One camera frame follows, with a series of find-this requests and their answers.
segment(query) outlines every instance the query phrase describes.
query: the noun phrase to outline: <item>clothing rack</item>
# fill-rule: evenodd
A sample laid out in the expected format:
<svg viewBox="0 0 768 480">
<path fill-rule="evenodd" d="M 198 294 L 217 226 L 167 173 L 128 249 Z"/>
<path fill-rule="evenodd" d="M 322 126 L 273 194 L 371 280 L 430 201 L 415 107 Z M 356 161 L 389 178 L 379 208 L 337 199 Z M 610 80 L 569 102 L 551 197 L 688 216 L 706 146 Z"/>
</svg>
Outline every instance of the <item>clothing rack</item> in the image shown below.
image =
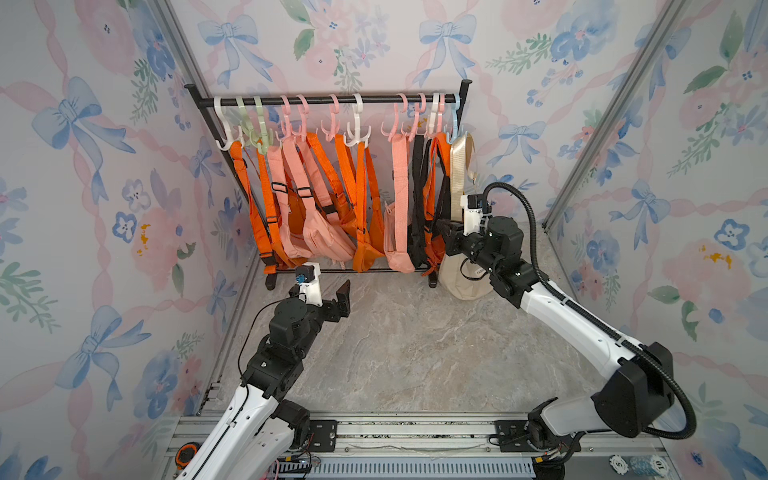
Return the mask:
<svg viewBox="0 0 768 480">
<path fill-rule="evenodd" d="M 459 105 L 458 110 L 456 111 L 456 118 L 458 119 L 458 122 L 460 124 L 462 121 L 462 114 L 464 113 L 464 106 L 467 105 L 467 93 L 469 91 L 469 84 L 471 83 L 472 83 L 472 80 L 466 80 L 466 79 L 462 80 L 462 83 L 458 88 L 458 98 L 461 100 L 461 104 Z M 197 109 L 200 110 L 200 114 L 203 116 L 203 119 L 205 120 L 205 124 L 208 126 L 208 130 L 210 130 L 211 134 L 214 136 L 214 139 L 223 143 L 223 137 L 221 136 L 221 133 L 219 131 L 216 117 L 210 111 L 210 109 L 214 107 L 213 98 L 204 98 L 200 94 L 200 90 L 197 89 L 197 85 L 195 84 L 186 84 L 184 85 L 184 87 L 190 92 L 190 96 L 192 97 L 192 100 L 197 106 Z M 432 94 L 424 94 L 424 95 L 429 102 L 429 99 L 432 98 Z M 360 97 L 362 98 L 362 102 L 364 104 L 366 103 L 367 104 L 393 104 L 393 103 L 402 102 L 402 98 L 397 94 L 360 95 Z M 406 95 L 406 98 L 408 100 L 408 103 L 420 103 L 422 100 L 421 96 L 418 94 Z M 302 104 L 301 99 L 298 97 L 287 97 L 287 99 L 288 99 L 288 103 L 291 105 Z M 329 95 L 305 97 L 304 99 L 306 100 L 306 103 L 310 105 L 324 105 L 324 104 L 333 103 L 333 99 Z M 340 97 L 336 97 L 336 99 L 339 101 L 340 104 L 354 104 L 357 102 L 356 98 L 352 95 L 343 95 Z M 256 104 L 256 102 L 253 100 L 253 96 L 251 97 L 243 96 L 243 103 L 245 105 Z M 456 103 L 456 95 L 445 94 L 445 103 L 446 104 Z M 261 104 L 262 105 L 283 105 L 284 102 L 281 97 L 261 97 Z M 222 97 L 221 106 L 236 107 L 237 99 L 235 97 Z M 237 177 L 237 172 L 235 171 L 234 162 L 232 161 L 230 152 L 222 151 L 221 154 L 224 156 L 224 160 L 227 162 L 227 165 L 232 171 L 232 175 L 235 177 L 237 184 L 240 186 L 240 190 L 243 192 L 243 194 L 245 194 L 246 191 L 243 188 L 243 185 L 241 184 L 240 179 Z M 426 268 L 417 268 L 416 272 L 424 272 L 426 270 L 427 270 Z M 393 272 L 396 272 L 397 270 L 392 270 L 390 268 L 372 268 L 368 271 L 370 273 L 393 273 Z M 291 273 L 293 272 L 293 270 L 278 270 L 277 272 Z M 323 273 L 354 273 L 354 272 L 355 270 L 341 270 L 341 269 L 323 270 Z M 266 286 L 269 290 L 274 288 L 276 277 L 277 275 L 274 273 L 271 275 L 267 275 Z M 429 274 L 429 286 L 431 288 L 435 288 L 437 286 L 437 273 L 432 272 Z"/>
</svg>

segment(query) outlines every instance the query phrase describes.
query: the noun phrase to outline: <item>white poker chip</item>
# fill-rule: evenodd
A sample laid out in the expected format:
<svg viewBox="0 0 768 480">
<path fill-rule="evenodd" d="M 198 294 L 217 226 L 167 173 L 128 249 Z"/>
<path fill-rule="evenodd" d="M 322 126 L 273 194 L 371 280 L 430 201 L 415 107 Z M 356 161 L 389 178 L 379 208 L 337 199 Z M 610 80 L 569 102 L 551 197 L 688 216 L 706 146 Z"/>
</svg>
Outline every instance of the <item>white poker chip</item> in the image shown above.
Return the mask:
<svg viewBox="0 0 768 480">
<path fill-rule="evenodd" d="M 609 459 L 609 462 L 611 463 L 611 467 L 613 468 L 614 472 L 618 473 L 619 475 L 626 475 L 626 473 L 629 472 L 629 465 L 623 457 L 614 455 Z"/>
</svg>

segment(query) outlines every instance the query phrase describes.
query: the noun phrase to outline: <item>light blue hook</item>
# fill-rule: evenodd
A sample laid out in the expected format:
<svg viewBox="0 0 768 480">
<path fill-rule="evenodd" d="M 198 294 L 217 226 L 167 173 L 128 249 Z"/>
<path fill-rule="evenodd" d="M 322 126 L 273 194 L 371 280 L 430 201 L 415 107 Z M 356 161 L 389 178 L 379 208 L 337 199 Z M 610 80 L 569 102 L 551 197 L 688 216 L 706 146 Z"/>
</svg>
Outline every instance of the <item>light blue hook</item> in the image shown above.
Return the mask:
<svg viewBox="0 0 768 480">
<path fill-rule="evenodd" d="M 458 96 L 458 94 L 454 95 L 454 98 L 456 99 L 456 102 L 451 107 L 451 113 L 453 115 L 453 130 L 451 133 L 448 132 L 448 125 L 445 126 L 444 132 L 445 132 L 445 140 L 452 144 L 456 138 L 459 137 L 459 135 L 464 134 L 464 128 L 462 127 L 461 133 L 459 133 L 458 130 L 458 108 L 462 106 L 462 98 Z"/>
</svg>

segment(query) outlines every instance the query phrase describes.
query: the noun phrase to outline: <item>mounting plate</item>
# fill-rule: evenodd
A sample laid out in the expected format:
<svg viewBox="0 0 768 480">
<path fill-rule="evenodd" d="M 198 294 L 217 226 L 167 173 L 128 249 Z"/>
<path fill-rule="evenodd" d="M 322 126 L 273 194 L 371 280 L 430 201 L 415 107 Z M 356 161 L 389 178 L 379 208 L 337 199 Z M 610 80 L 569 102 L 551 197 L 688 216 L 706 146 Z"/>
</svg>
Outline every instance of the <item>mounting plate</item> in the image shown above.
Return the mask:
<svg viewBox="0 0 768 480">
<path fill-rule="evenodd" d="M 310 420 L 310 445 L 312 453 L 330 453 L 336 450 L 336 420 Z"/>
<path fill-rule="evenodd" d="M 499 435 L 499 448 L 502 453 L 538 452 L 537 449 L 534 449 L 528 443 L 528 434 L 525 431 L 526 423 L 528 423 L 528 420 L 496 420 L 493 422 L 494 427 L 496 427 L 496 434 Z M 560 437 L 560 441 L 568 447 L 573 441 L 573 437 L 564 435 Z M 580 452 L 581 444 L 577 442 L 573 448 L 574 452 Z"/>
</svg>

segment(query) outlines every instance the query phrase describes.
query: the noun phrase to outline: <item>black metal rod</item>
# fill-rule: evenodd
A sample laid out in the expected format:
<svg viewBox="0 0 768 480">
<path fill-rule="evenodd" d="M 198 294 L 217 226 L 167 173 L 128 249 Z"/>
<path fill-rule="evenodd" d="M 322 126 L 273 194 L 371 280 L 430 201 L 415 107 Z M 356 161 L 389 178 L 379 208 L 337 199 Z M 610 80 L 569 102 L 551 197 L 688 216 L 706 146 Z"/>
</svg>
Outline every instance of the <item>black metal rod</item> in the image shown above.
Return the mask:
<svg viewBox="0 0 768 480">
<path fill-rule="evenodd" d="M 192 89 L 197 89 L 194 84 L 187 84 L 184 85 L 184 87 L 192 92 Z M 432 94 L 425 94 L 426 99 L 429 101 L 429 99 L 432 98 Z M 291 105 L 301 105 L 301 99 L 298 97 L 287 97 L 288 103 Z M 353 96 L 348 95 L 342 95 L 339 97 L 336 97 L 339 100 L 340 104 L 353 104 L 357 102 L 357 100 Z M 361 95 L 362 102 L 364 104 L 396 104 L 399 102 L 402 102 L 402 98 L 400 98 L 399 95 Z M 421 102 L 422 98 L 419 95 L 406 95 L 406 98 L 408 99 L 408 103 L 419 103 Z M 322 97 L 305 97 L 307 104 L 310 105 L 321 105 L 321 104 L 332 104 L 333 99 L 330 97 L 330 95 L 323 95 Z M 452 104 L 455 103 L 455 95 L 454 94 L 445 94 L 445 103 L 446 104 Z M 195 100 L 195 103 L 197 104 L 198 108 L 212 108 L 214 106 L 214 100 L 213 98 L 200 98 L 200 100 Z M 246 97 L 243 96 L 243 103 L 245 105 L 255 105 L 256 102 L 253 101 L 253 97 Z M 280 97 L 262 97 L 261 98 L 261 104 L 262 105 L 283 105 L 283 99 Z M 222 97 L 221 98 L 221 106 L 222 107 L 236 107 L 237 106 L 237 99 L 231 98 L 231 97 Z"/>
<path fill-rule="evenodd" d="M 472 83 L 472 80 L 462 80 L 462 86 L 458 88 L 458 97 L 461 99 L 462 104 L 458 106 L 458 110 L 456 111 L 456 119 L 458 120 L 459 124 L 462 122 L 462 114 L 464 113 L 464 107 L 467 105 L 467 93 L 469 92 L 469 84 Z"/>
<path fill-rule="evenodd" d="M 420 267 L 416 269 L 416 272 L 425 272 L 429 270 L 427 267 Z M 400 273 L 398 270 L 392 270 L 391 268 L 370 268 L 365 272 L 356 272 L 355 270 L 342 270 L 340 268 L 320 269 L 322 273 Z M 295 270 L 278 270 L 278 273 L 294 273 Z"/>
<path fill-rule="evenodd" d="M 221 142 L 221 144 L 225 144 L 226 142 L 223 141 L 223 138 L 219 133 L 218 126 L 216 125 L 216 121 L 214 120 L 214 117 L 210 114 L 210 110 L 208 110 L 207 108 L 202 108 L 200 106 L 200 102 L 203 100 L 203 98 L 200 96 L 200 91 L 197 90 L 197 86 L 195 84 L 186 84 L 184 85 L 184 87 L 190 92 L 190 96 L 192 97 L 192 100 L 194 100 L 195 105 L 197 105 L 197 108 L 200 110 L 200 114 L 203 116 L 203 119 L 205 120 L 205 124 L 208 126 L 208 130 L 210 130 L 210 133 L 214 136 L 214 139 Z M 237 185 L 240 186 L 240 192 L 242 192 L 243 195 L 247 197 L 247 192 L 245 191 L 245 187 L 243 187 L 243 184 L 240 182 L 240 178 L 237 176 L 237 171 L 235 170 L 235 163 L 232 160 L 232 157 L 230 156 L 230 152 L 221 151 L 221 154 L 224 156 L 224 161 L 227 162 L 227 166 L 232 171 L 232 176 L 235 177 L 235 181 L 237 182 Z"/>
</svg>

